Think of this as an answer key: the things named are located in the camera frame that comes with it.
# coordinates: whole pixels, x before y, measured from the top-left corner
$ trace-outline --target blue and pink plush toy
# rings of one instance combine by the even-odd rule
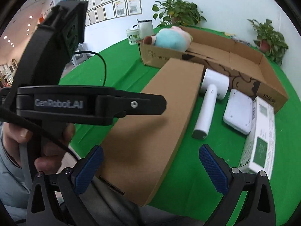
[[[143,39],[144,44],[157,47],[169,48],[176,51],[185,52],[192,42],[192,36],[181,28],[172,26],[161,29],[154,36],[147,36]]]

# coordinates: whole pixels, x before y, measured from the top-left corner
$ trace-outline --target blue textured pad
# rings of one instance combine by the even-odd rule
[[[82,194],[87,190],[102,161],[103,149],[101,146],[98,146],[75,179],[74,192],[76,195]]]
[[[199,159],[209,175],[216,191],[223,195],[227,194],[229,189],[228,179],[204,145],[199,149]]]

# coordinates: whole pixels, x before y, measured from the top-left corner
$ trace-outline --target potted plant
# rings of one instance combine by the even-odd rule
[[[254,31],[257,32],[257,40],[254,40],[254,43],[259,47],[259,50],[265,53],[271,61],[281,65],[282,58],[288,49],[284,36],[274,30],[270,19],[266,19],[263,24],[255,19],[248,19],[248,21],[252,23]]]
[[[195,3],[185,2],[182,0],[165,0],[164,2],[156,1],[152,10],[156,12],[154,19],[162,19],[158,27],[166,25],[199,25],[203,11],[198,10]]]

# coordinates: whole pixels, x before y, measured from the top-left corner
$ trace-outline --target sleeve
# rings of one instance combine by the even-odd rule
[[[0,123],[0,199],[14,221],[26,218],[30,190],[25,186],[22,169],[9,158],[3,147]]]

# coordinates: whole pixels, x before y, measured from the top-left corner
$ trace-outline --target screw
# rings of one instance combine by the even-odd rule
[[[266,176],[265,171],[260,171],[259,174],[260,174],[261,176]]]
[[[239,173],[239,169],[236,168],[236,167],[233,167],[233,168],[231,169],[231,171],[232,171],[233,173],[235,173],[235,174]]]
[[[132,101],[132,102],[131,102],[131,107],[132,107],[132,108],[137,108],[137,107],[138,107],[137,101]]]
[[[65,168],[65,171],[64,171],[65,174],[68,174],[70,172],[71,172],[71,168],[70,167]]]
[[[43,172],[38,172],[37,177],[41,177],[41,176],[43,176]]]

